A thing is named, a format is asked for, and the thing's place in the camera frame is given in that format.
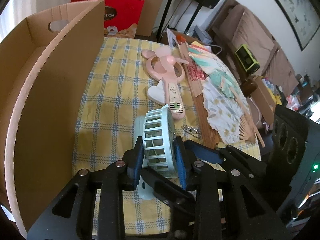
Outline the large brown cardboard box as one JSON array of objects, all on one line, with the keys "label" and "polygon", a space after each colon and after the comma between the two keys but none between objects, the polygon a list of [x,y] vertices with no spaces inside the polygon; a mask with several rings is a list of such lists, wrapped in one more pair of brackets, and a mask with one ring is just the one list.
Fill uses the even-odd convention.
[{"label": "large brown cardboard box", "polygon": [[163,0],[144,0],[136,34],[150,36]]}]

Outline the green patterned folding fan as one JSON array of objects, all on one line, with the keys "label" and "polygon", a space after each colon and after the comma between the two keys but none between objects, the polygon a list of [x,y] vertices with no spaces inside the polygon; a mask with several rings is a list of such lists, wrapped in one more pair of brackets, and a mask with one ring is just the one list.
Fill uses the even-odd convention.
[{"label": "green patterned folding fan", "polygon": [[218,56],[196,45],[189,46],[188,54],[196,65],[210,77],[211,83],[226,97],[235,98],[233,91],[241,95],[242,91],[237,80]]}]

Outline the white floral folding fan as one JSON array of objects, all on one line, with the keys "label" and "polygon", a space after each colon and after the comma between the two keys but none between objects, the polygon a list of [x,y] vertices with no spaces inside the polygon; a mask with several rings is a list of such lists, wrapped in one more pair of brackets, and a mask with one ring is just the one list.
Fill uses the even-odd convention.
[{"label": "white floral folding fan", "polygon": [[219,86],[215,86],[207,77],[203,84],[203,105],[208,112],[208,123],[217,130],[225,144],[236,142],[256,143],[261,139],[254,125],[251,111],[238,85],[231,88],[231,97],[227,97]]}]

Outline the open cardboard box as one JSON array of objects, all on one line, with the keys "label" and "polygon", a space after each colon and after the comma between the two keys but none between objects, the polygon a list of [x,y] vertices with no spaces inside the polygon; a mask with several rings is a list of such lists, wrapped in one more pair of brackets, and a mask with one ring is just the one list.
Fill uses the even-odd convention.
[{"label": "open cardboard box", "polygon": [[1,42],[1,202],[22,237],[72,177],[104,8],[102,0],[59,5],[26,17]]}]

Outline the pink handheld fan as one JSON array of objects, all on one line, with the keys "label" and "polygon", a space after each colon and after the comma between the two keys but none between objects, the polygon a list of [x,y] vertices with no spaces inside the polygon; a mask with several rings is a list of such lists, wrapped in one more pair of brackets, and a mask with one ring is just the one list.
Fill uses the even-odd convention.
[{"label": "pink handheld fan", "polygon": [[183,119],[185,107],[178,88],[178,84],[184,79],[185,72],[183,64],[187,60],[172,55],[171,48],[162,46],[155,50],[143,50],[141,52],[146,59],[146,70],[148,74],[164,85],[165,103],[169,106],[175,120]]}]

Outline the beige red-print folding fan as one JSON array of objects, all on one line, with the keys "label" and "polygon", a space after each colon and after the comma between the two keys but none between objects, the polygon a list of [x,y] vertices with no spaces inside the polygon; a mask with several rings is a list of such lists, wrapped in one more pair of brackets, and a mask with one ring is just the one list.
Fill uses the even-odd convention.
[{"label": "beige red-print folding fan", "polygon": [[190,91],[193,97],[198,97],[202,94],[202,86],[203,86],[203,80],[200,80],[197,76],[197,66],[193,59],[188,54],[188,44],[186,42],[180,44],[178,46],[180,55],[182,59],[187,61],[187,64],[183,64],[185,73],[187,75],[187,80],[189,83]]}]

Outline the open box with papers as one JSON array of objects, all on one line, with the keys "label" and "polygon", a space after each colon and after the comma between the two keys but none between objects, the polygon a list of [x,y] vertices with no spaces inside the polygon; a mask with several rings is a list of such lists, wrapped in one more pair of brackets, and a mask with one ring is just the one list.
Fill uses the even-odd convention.
[{"label": "open box with papers", "polygon": [[203,42],[198,40],[197,38],[185,35],[180,33],[179,31],[175,31],[172,29],[166,29],[160,38],[160,43],[164,45],[168,45],[173,51],[179,52],[179,41],[184,41],[188,45],[192,44],[193,42],[197,42],[203,45],[210,53],[212,53],[212,48],[208,45],[205,45]]}]

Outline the framed wall painting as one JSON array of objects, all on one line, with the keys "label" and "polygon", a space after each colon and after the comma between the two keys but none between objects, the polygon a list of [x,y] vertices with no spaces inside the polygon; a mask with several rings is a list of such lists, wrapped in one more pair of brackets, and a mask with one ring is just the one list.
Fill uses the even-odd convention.
[{"label": "framed wall painting", "polygon": [[285,14],[301,50],[319,29],[319,15],[310,0],[275,0]]}]

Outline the green black radio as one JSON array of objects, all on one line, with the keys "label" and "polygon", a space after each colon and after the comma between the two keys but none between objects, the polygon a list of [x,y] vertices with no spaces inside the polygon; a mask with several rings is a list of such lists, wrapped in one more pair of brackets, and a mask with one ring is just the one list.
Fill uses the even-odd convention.
[{"label": "green black radio", "polygon": [[247,74],[252,75],[260,69],[260,64],[250,51],[248,45],[240,45],[240,47],[235,51],[235,55]]}]

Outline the red chocolate gift box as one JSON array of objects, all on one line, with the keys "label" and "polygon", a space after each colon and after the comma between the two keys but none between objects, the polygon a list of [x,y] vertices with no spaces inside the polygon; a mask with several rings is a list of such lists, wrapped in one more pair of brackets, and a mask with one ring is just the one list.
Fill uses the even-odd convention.
[{"label": "red chocolate gift box", "polygon": [[134,38],[144,0],[104,0],[104,2],[104,36]]}]

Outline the brown sofa cushion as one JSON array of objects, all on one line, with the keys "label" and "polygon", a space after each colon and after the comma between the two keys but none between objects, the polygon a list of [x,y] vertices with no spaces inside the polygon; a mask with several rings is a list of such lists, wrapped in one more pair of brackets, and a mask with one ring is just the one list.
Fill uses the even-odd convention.
[{"label": "brown sofa cushion", "polygon": [[[207,28],[213,40],[223,48],[222,60],[240,83],[263,76],[289,96],[298,86],[295,71],[280,44],[263,22],[236,0],[225,0]],[[247,74],[237,63],[235,51],[245,44],[260,68]]]}]

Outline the light blue desk fan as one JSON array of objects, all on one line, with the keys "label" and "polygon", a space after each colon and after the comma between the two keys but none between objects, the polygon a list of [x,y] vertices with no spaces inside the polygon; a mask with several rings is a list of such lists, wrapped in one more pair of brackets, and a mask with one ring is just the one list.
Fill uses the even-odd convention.
[{"label": "light blue desk fan", "polygon": [[177,178],[173,149],[175,125],[168,105],[136,117],[134,137],[142,137],[143,168],[150,167],[167,179]]}]

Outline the yellow plaid tablecloth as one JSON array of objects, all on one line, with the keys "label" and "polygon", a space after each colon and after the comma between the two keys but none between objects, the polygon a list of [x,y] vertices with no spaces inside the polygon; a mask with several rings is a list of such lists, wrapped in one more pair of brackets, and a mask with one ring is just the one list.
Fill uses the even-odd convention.
[{"label": "yellow plaid tablecloth", "polygon": [[[75,127],[72,158],[73,176],[82,168],[103,170],[134,148],[134,120],[161,108],[146,90],[155,85],[145,70],[144,49],[165,46],[157,42],[130,38],[104,38],[89,74]],[[179,85],[185,117],[175,122],[183,140],[203,144],[181,129],[199,127],[196,107],[185,78]],[[160,200],[143,200],[136,191],[123,193],[125,231],[132,235],[152,235],[169,230],[170,210]]]}]

